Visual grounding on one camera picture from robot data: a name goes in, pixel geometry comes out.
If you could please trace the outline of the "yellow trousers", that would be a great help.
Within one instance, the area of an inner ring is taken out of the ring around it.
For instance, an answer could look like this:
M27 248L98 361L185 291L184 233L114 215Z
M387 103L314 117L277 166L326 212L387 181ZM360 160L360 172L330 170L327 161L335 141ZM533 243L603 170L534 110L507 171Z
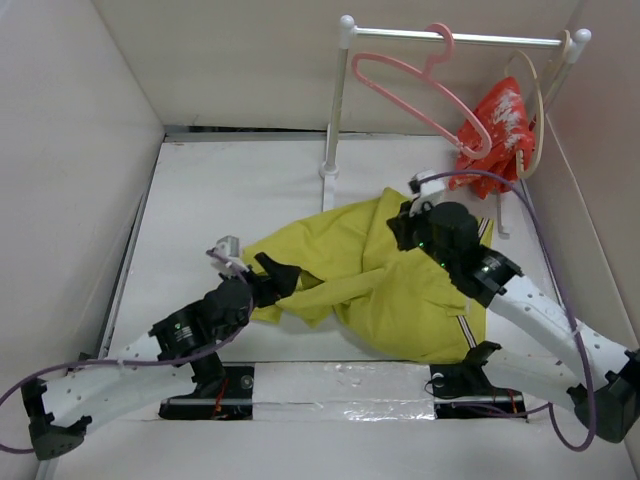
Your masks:
M245 247L242 260L263 272L257 255L300 268L292 295L253 311L277 324L284 314L315 328L330 315L375 350L423 364L457 363L486 338L486 310L450 283L419 250L401 252L387 225L406 200L392 188L294 221Z

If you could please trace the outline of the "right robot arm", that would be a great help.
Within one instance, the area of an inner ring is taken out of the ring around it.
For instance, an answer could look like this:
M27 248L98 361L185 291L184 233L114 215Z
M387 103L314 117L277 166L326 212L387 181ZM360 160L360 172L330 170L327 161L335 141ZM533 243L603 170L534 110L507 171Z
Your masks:
M573 412L610 443L622 442L639 419L639 354L597 333L546 296L521 268L482 245L479 225L456 202L419 213L410 202L388 220L401 251L419 249L440 265L451 284L512 322L549 353L534 360L484 341L466 355L462 381L473 393L513 388Z

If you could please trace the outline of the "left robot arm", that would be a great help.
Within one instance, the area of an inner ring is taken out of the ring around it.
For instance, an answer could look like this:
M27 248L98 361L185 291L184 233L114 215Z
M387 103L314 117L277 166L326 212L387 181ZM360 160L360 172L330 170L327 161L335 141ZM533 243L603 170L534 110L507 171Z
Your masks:
M248 325L256 308L291 296L301 269L255 255L254 271L216 246L208 251L220 284L201 299L155 323L103 359L66 366L66 376L42 374L21 385L32 450L40 461L59 458L107 423L176 396L212 396L224 382L219 350Z

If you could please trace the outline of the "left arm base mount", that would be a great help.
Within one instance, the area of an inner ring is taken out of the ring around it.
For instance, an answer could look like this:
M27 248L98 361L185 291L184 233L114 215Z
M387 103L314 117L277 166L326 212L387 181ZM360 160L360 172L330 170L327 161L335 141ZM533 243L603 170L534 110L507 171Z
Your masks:
M254 362L223 362L224 376L212 390L172 397L160 403L168 421L248 421L253 419Z

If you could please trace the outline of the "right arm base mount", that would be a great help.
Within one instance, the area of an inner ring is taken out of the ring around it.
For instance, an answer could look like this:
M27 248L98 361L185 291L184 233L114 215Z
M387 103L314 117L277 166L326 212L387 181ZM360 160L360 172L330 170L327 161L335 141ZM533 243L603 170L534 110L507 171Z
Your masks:
M500 349L495 342L483 341L471 348L460 363L430 366L431 378L424 391L434 399L437 419L525 416L523 395L493 386L482 370L489 355Z

